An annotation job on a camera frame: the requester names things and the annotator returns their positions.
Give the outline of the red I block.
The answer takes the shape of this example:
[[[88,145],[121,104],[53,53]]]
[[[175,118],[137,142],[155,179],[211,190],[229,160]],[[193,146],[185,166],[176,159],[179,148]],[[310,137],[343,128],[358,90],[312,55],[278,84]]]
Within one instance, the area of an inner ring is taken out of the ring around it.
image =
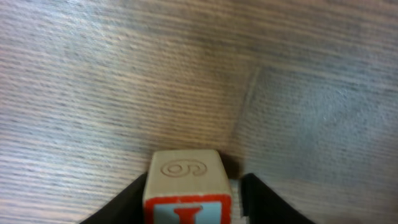
[[[157,151],[143,196],[145,224],[230,224],[233,196],[213,149]]]

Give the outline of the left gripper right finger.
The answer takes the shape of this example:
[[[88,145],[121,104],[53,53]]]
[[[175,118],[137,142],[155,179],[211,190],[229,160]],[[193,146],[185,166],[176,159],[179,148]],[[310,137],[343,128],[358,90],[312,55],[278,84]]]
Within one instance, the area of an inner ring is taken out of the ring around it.
[[[315,224],[253,173],[241,177],[241,206],[250,224]]]

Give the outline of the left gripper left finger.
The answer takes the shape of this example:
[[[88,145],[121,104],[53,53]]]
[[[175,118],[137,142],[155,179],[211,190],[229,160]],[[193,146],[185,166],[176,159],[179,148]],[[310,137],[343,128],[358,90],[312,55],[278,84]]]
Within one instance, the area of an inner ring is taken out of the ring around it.
[[[147,173],[140,175],[81,224],[144,224],[143,194]]]

